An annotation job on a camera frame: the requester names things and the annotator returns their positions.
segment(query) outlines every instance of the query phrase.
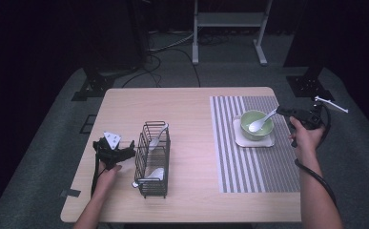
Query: metal stand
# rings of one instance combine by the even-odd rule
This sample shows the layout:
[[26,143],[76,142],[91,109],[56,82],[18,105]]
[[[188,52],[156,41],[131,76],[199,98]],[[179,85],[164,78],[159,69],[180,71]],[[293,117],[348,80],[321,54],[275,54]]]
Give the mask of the metal stand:
[[198,27],[260,27],[258,39],[253,42],[261,66],[268,62],[261,48],[261,41],[267,25],[273,0],[267,1],[265,12],[198,12],[198,0],[195,0],[193,64],[199,63]]
[[314,99],[316,96],[320,96],[327,100],[335,100],[332,94],[325,90],[318,81],[318,75],[322,69],[323,66],[321,65],[313,65],[309,67],[305,75],[286,76],[295,97],[311,97]]
[[74,93],[72,101],[86,101],[88,97],[104,97],[113,87],[114,79],[99,74],[96,68],[83,68],[87,79],[79,92]]

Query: white sticker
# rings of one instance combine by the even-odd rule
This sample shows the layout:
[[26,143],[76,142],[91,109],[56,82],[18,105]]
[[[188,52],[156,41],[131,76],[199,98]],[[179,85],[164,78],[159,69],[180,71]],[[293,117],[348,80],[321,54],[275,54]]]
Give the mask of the white sticker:
[[115,147],[118,145],[119,140],[121,140],[120,135],[116,135],[110,132],[104,132],[104,137],[106,137],[110,147],[112,150],[115,149]]

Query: striped placemat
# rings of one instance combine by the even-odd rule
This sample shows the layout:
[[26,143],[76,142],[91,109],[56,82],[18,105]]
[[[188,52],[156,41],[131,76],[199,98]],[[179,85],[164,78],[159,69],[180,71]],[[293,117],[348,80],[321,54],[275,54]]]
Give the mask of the striped placemat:
[[219,189],[222,193],[299,192],[294,148],[283,116],[272,117],[275,145],[243,148],[236,144],[233,117],[249,110],[266,114],[278,107],[274,96],[211,96]]

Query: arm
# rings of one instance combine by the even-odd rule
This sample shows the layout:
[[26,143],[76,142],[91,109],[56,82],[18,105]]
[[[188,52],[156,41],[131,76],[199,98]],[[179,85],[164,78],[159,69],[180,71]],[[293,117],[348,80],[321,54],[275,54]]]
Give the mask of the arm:
[[[103,162],[100,162],[99,173],[105,168]],[[122,168],[120,165],[115,165],[110,171],[104,170],[104,172],[98,177],[97,185],[94,193],[83,213],[80,215],[73,228],[96,228],[98,220],[100,218],[101,209],[112,189],[117,172]]]
[[[295,118],[290,118],[296,132],[291,138],[297,141],[297,159],[301,164],[322,177],[316,148],[324,127],[308,131]],[[338,209],[327,191],[312,176],[300,170],[300,208],[304,228],[342,228]]]

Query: person's right hand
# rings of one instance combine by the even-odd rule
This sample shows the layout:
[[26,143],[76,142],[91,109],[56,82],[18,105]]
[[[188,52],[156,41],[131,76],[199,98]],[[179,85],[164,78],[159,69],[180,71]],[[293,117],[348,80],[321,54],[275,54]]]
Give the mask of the person's right hand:
[[316,148],[325,130],[324,126],[315,130],[306,130],[296,118],[291,116],[290,121],[296,129],[290,138],[297,142],[297,158],[300,160],[302,156],[316,156]]
[[106,165],[103,161],[100,161],[98,173],[100,176],[98,177],[97,184],[95,186],[95,190],[93,196],[101,197],[102,199],[106,199],[110,193],[110,190],[115,184],[116,174],[121,170],[121,165],[115,165],[111,170],[105,170]]

